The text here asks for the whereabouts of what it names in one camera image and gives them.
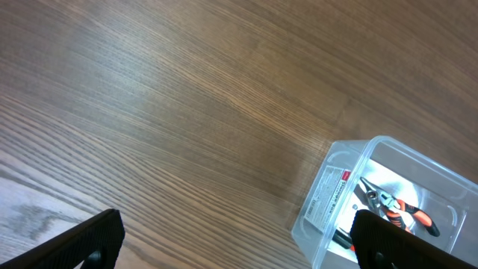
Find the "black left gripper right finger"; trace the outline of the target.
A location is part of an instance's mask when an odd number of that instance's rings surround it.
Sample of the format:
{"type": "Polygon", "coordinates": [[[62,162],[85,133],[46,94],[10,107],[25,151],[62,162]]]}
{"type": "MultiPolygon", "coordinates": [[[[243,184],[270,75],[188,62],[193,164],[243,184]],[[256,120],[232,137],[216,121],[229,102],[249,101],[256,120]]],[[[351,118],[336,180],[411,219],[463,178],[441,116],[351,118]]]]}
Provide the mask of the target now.
{"type": "Polygon", "coordinates": [[[356,212],[350,236],[361,269],[477,269],[368,210],[356,212]]]}

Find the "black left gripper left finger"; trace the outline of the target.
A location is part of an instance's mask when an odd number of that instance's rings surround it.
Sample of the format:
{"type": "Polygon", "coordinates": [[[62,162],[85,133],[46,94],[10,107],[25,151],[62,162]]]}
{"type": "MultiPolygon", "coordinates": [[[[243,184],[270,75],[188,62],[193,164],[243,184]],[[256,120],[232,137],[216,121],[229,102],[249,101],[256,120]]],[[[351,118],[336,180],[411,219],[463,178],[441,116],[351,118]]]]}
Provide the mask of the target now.
{"type": "Polygon", "coordinates": [[[113,269],[124,238],[120,211],[109,208],[1,264],[1,269],[113,269]]]}

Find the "black handled screwdriver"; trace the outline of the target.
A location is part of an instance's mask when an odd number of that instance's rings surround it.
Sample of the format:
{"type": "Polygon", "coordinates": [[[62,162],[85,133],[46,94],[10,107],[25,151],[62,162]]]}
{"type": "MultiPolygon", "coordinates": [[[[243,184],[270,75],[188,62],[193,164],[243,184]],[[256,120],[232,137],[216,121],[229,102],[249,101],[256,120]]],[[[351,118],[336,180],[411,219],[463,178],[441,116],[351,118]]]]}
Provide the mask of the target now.
{"type": "Polygon", "coordinates": [[[346,250],[355,250],[351,237],[341,229],[336,229],[332,240],[346,250]]]}

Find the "orange black combination pliers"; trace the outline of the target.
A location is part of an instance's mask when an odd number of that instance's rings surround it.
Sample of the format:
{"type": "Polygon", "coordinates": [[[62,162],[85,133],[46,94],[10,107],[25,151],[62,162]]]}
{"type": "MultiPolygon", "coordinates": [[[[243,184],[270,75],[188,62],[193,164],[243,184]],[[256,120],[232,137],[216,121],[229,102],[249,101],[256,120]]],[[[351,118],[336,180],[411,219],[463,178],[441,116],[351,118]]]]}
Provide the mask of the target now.
{"type": "Polygon", "coordinates": [[[440,236],[441,233],[439,232],[438,227],[425,211],[422,211],[413,205],[409,205],[403,200],[397,199],[381,187],[368,181],[365,177],[361,177],[360,180],[365,186],[365,196],[369,202],[369,209],[371,211],[376,212],[380,217],[386,216],[390,223],[406,230],[407,232],[411,232],[401,214],[397,212],[403,211],[410,214],[415,220],[421,223],[431,236],[440,236]]]}

